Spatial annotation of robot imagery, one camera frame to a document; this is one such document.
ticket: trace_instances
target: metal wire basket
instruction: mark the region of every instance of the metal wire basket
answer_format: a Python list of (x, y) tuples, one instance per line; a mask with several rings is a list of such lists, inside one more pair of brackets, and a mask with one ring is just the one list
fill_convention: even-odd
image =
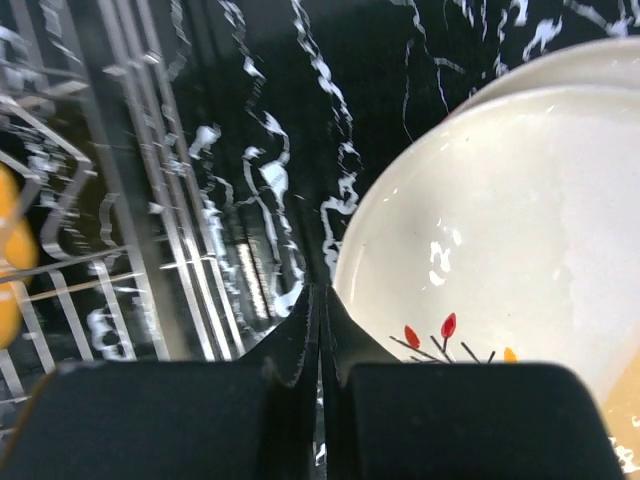
[[(26, 216), (41, 251), (0, 278), (23, 317), (0, 351), (0, 445), (58, 362), (230, 360), (260, 338), (225, 290), (170, 86), (180, 50), (165, 65), (149, 1), (7, 3), (0, 161), (21, 195), (5, 229)], [(179, 21), (179, 3), (171, 12)], [(87, 15), (97, 26), (80, 35)], [(80, 37), (106, 39), (112, 58), (85, 61)]]

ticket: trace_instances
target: stacked plate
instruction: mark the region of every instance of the stacked plate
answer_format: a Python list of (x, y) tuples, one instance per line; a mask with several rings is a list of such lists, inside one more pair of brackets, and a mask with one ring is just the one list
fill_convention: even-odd
[(334, 287), (402, 360), (572, 369), (640, 471), (640, 40), (548, 55), (460, 106), (367, 193)]

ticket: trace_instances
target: marble countertop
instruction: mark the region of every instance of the marble countertop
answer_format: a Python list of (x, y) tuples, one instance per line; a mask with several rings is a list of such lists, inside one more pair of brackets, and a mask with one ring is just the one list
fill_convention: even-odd
[[(38, 335), (52, 361), (251, 348), (304, 282), (330, 281), (363, 195), (415, 139), (527, 61), (640, 33), (638, 0), (8, 3), (0, 148), (42, 180), (23, 310), (41, 332), (9, 349), (23, 379), (46, 370)], [(156, 316), (190, 326), (163, 345)]]

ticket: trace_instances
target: floral design on plate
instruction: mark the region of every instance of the floral design on plate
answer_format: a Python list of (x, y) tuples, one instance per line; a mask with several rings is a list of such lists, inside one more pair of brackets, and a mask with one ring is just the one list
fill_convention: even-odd
[[(438, 340), (435, 336), (430, 335), (429, 339), (431, 343), (437, 350), (437, 353), (431, 354), (426, 352), (425, 350), (421, 350), (422, 341), (420, 337), (415, 332), (413, 328), (409, 325), (405, 325), (404, 327), (404, 340), (390, 336), (389, 338), (396, 343), (399, 343), (403, 347), (411, 349), (415, 355), (411, 355), (409, 358), (411, 360), (415, 360), (417, 362), (422, 363), (454, 363), (455, 360), (451, 358), (449, 353), (447, 352), (447, 347), (449, 345), (449, 340), (453, 337), (453, 334), (456, 332), (457, 326), (457, 317), (455, 313), (451, 313), (445, 320), (442, 322), (442, 326), (440, 327), (440, 337), (441, 340)], [(460, 346), (469, 354), (469, 357), (476, 363), (491, 363), (491, 361), (495, 357), (495, 350), (491, 352), (489, 358), (486, 361), (481, 361), (478, 356), (474, 353), (474, 351), (467, 345), (465, 342), (460, 342)], [(517, 363), (518, 357), (515, 352), (510, 348), (506, 347), (503, 352), (503, 359), (506, 363)]]

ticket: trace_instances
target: yellow object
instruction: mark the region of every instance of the yellow object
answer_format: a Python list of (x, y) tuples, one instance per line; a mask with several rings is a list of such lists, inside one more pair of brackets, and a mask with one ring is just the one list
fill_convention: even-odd
[(518, 357), (509, 347), (504, 349), (504, 361), (507, 363), (518, 363)]
[[(10, 216), (20, 201), (20, 190), (11, 172), (0, 164), (0, 239), (7, 239), (0, 257), (0, 278), (38, 263), (38, 245), (25, 218), (7, 232)], [(22, 314), (10, 283), (0, 283), (0, 349), (7, 348), (20, 331)]]

